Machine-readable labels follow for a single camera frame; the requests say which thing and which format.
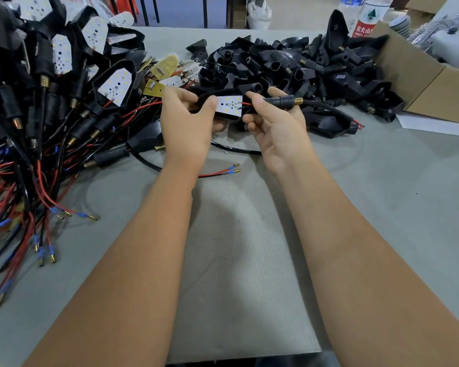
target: gray table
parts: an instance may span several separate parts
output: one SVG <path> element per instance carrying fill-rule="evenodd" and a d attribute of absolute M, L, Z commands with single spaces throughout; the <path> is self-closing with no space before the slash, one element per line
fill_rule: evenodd
<path fill-rule="evenodd" d="M 159 58 L 206 38 L 209 50 L 245 30 L 140 28 Z M 317 32 L 259 31 L 268 42 Z M 355 206 L 459 318 L 459 137 L 401 129 L 344 107 L 366 128 L 316 152 Z M 217 141 L 256 148 L 248 134 Z M 147 159 L 162 163 L 162 153 Z M 316 352 L 328 347 L 309 274 L 282 192 L 258 156 L 212 149 L 204 171 L 242 172 L 199 181 L 169 360 Z M 30 258 L 0 309 L 0 365 L 19 365 L 46 333 L 138 208 L 157 173 L 135 159 L 84 173 L 66 205 L 101 216 L 67 220 L 60 260 Z"/>

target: water bottle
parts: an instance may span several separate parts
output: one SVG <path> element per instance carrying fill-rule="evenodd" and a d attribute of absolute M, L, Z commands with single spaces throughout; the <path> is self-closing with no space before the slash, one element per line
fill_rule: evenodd
<path fill-rule="evenodd" d="M 359 13 L 352 37 L 366 37 L 371 34 L 377 22 L 384 18 L 393 0 L 366 0 Z"/>
<path fill-rule="evenodd" d="M 363 4 L 364 0 L 340 0 L 338 10 L 342 12 L 349 31 L 352 31 L 355 27 Z"/>

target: bottle label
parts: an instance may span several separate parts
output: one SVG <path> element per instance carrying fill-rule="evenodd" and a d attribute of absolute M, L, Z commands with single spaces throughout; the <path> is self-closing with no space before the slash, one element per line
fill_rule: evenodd
<path fill-rule="evenodd" d="M 361 6 L 364 3 L 364 0 L 340 0 L 340 2 L 350 6 Z"/>
<path fill-rule="evenodd" d="M 373 5 L 365 3 L 355 26 L 352 37 L 366 37 L 371 34 L 377 22 L 384 18 L 389 5 Z"/>

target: red label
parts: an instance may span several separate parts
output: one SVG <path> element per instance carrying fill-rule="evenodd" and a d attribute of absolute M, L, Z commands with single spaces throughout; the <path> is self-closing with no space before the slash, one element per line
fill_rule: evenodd
<path fill-rule="evenodd" d="M 357 22 L 352 37 L 367 37 L 373 31 L 375 24 L 366 24 L 361 21 Z"/>

